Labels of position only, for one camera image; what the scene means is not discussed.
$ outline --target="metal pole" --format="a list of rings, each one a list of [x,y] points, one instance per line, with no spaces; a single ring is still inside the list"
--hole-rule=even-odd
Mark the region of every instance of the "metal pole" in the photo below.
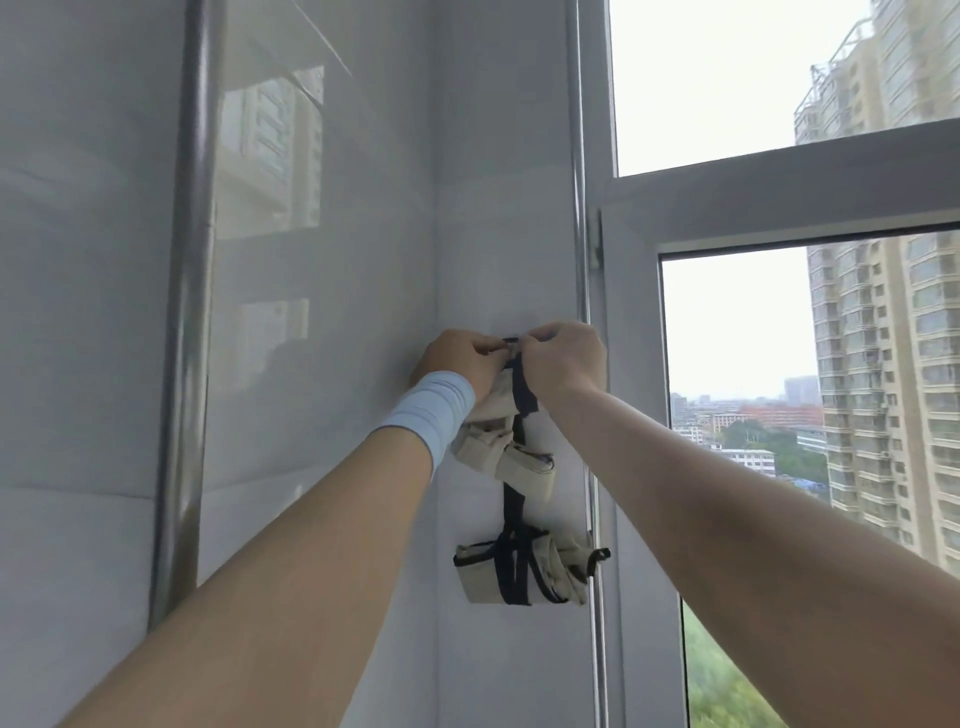
[[[566,68],[570,111],[570,148],[573,171],[573,223],[577,261],[577,316],[585,324],[590,317],[590,265],[587,224],[587,161],[584,148],[583,66],[580,47],[580,2],[566,2]],[[600,546],[600,486],[596,475],[584,466],[584,493],[590,547]],[[604,617],[603,570],[589,580],[590,642],[593,655],[593,724],[609,728],[607,696],[607,635]]]
[[[150,628],[197,586],[225,0],[187,0],[180,82]]]

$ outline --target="tree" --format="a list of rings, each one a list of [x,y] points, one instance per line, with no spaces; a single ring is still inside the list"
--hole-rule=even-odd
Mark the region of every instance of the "tree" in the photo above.
[[[757,420],[733,423],[721,433],[723,447],[729,449],[767,449],[777,456],[777,474],[791,475],[818,483],[828,482],[827,459],[797,445],[797,433],[768,430]]]
[[[786,728],[686,605],[684,637],[690,728]]]

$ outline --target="right hand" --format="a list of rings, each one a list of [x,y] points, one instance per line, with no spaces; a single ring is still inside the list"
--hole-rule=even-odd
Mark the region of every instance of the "right hand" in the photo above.
[[[520,338],[523,373],[530,391],[549,408],[564,389],[607,389],[607,350],[587,324],[555,322]]]

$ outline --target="hand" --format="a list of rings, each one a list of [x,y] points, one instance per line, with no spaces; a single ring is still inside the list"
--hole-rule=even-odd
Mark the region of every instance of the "hand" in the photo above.
[[[456,372],[473,387],[478,402],[510,359],[507,342],[495,336],[449,328],[426,348],[410,377],[413,386],[431,372]]]
[[[523,374],[530,391],[549,409],[566,387],[607,389],[607,350],[593,327],[556,322],[520,338]]]

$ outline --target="left hand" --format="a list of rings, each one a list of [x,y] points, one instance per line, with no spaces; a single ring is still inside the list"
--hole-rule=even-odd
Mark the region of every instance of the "left hand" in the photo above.
[[[478,402],[510,360],[507,342],[495,336],[449,328],[426,348],[410,377],[410,386],[431,372],[456,372],[473,387]]]

